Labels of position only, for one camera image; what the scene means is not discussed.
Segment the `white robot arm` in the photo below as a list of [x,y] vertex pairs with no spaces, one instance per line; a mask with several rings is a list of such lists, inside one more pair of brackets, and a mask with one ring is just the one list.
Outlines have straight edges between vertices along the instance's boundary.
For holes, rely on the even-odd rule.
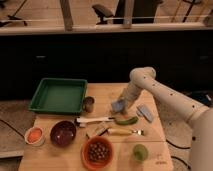
[[155,80],[152,67],[134,68],[120,98],[130,108],[143,90],[175,110],[192,128],[189,164],[191,171],[213,171],[213,108],[210,108]]

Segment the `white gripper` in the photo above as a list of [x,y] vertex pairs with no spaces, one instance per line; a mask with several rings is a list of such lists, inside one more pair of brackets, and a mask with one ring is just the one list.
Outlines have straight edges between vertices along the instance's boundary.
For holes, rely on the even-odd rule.
[[121,103],[120,113],[122,115],[128,114],[128,106],[132,106],[134,102],[140,97],[142,89],[134,84],[128,84],[126,88],[123,89],[120,99],[124,102]]

